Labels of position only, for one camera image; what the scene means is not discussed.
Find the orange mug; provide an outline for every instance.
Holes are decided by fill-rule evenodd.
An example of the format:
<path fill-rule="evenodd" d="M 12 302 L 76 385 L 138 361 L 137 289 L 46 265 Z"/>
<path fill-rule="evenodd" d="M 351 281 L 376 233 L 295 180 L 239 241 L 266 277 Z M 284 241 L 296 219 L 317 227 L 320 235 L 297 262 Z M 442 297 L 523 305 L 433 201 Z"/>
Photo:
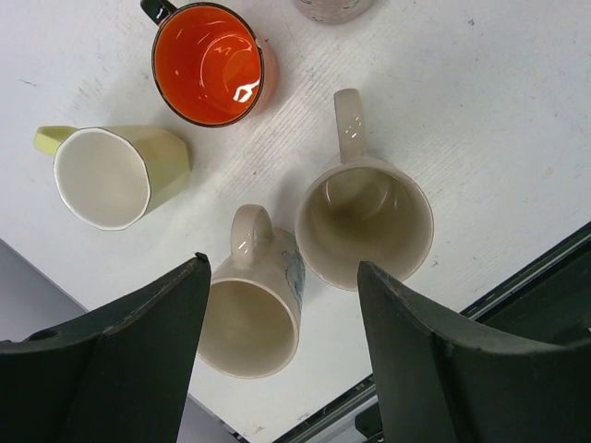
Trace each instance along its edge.
<path fill-rule="evenodd" d="M 206 127 L 231 125 L 265 108 L 279 80 L 271 47 L 225 6 L 141 0 L 159 26 L 151 65 L 158 91 L 179 116 Z"/>

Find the printed design on mug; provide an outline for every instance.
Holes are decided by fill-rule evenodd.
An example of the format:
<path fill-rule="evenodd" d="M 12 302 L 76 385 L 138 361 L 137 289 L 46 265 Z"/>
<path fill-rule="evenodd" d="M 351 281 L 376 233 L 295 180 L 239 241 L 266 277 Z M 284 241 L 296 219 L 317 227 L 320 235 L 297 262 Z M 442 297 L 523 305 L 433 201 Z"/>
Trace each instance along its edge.
<path fill-rule="evenodd" d="M 285 269 L 285 279 L 289 288 L 292 290 L 297 301 L 297 308 L 301 312 L 302 310 L 302 292 L 304 291 L 304 279 L 306 278 L 306 267 L 304 266 L 304 259 L 300 255 L 299 251 L 294 250 L 293 253 L 289 251 L 283 251 L 281 257 L 287 263 Z"/>

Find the white table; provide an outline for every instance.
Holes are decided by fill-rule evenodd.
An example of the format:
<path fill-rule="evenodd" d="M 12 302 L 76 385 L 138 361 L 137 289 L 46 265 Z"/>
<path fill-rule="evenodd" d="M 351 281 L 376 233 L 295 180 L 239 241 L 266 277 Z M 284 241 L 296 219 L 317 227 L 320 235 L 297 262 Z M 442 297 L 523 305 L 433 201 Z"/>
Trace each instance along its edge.
<path fill-rule="evenodd" d="M 263 204 L 291 229 L 305 188 L 336 154 L 340 88 L 361 90 L 371 150 L 431 201 L 435 243 L 408 284 L 438 302 L 469 305 L 591 219 L 586 0 L 382 0 L 335 28 L 288 0 L 224 3 L 269 38 L 283 71 L 270 110 L 224 129 L 191 126 L 161 100 L 156 27 L 139 0 L 25 0 L 0 15 L 0 237 L 85 308 L 194 251 L 215 268 L 241 204 Z M 72 216 L 52 160 L 32 147 L 40 125 L 105 124 L 165 126 L 194 154 L 190 188 L 121 233 Z M 357 295 L 309 275 L 292 364 L 252 381 L 198 359 L 189 392 L 264 443 L 370 372 Z"/>

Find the white mug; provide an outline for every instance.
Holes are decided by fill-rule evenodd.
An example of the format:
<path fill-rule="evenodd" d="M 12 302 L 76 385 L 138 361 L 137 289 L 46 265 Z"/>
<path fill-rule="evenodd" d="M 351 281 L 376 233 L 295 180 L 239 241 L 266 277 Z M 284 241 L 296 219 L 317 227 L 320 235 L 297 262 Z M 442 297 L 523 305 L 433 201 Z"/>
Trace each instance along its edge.
<path fill-rule="evenodd" d="M 156 126 L 42 126 L 35 148 L 54 159 L 54 178 L 79 219 L 118 231 L 178 194 L 188 182 L 187 145 Z"/>
<path fill-rule="evenodd" d="M 308 189 L 297 213 L 302 256 L 322 279 L 349 291 L 364 260 L 403 281 L 431 248 L 431 207 L 408 175 L 367 155 L 359 92 L 337 91 L 334 109 L 340 158 Z"/>
<path fill-rule="evenodd" d="M 267 211 L 241 207 L 231 256 L 211 277 L 198 355 L 234 377 L 260 378 L 296 354 L 306 272 L 295 238 L 273 228 Z"/>

